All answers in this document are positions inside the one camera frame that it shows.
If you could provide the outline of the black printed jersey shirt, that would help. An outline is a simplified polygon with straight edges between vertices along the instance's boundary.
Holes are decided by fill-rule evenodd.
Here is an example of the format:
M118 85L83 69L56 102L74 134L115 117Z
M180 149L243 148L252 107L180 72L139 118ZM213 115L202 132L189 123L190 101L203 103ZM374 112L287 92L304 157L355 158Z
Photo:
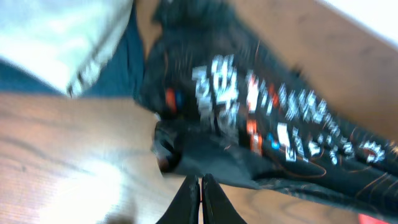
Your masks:
M224 1L160 1L139 103L162 172L397 222L397 144L331 110Z

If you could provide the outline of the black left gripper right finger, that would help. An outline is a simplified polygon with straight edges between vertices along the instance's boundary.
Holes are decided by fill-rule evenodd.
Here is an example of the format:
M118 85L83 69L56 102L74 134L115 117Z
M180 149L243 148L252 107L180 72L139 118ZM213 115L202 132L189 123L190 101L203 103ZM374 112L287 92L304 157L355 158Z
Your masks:
M211 174L201 180L204 224L246 224Z

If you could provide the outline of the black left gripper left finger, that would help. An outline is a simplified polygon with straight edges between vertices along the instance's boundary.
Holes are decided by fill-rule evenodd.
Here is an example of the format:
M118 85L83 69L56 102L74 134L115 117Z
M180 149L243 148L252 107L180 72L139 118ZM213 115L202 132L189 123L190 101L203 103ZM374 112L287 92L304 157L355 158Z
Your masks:
M198 224L199 207L198 177L188 175L157 224Z

